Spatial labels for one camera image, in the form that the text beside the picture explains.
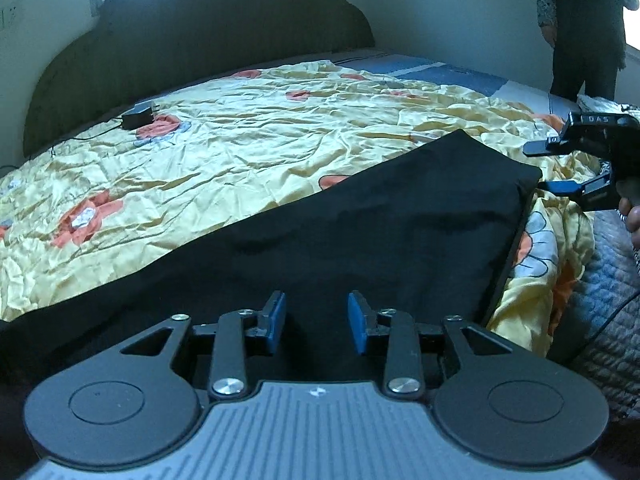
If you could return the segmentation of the operator right hand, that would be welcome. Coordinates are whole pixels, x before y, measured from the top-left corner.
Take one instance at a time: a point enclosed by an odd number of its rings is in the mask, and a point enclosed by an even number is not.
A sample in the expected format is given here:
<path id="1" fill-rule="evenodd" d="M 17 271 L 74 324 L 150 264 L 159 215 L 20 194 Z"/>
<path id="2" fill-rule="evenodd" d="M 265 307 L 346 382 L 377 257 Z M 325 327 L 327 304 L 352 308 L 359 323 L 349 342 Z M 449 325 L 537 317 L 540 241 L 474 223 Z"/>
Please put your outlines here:
<path id="1" fill-rule="evenodd" d="M 630 234 L 634 249 L 640 249 L 640 207 L 634 206 L 628 198 L 622 198 L 618 204 L 618 212 L 625 219 L 625 226 Z"/>

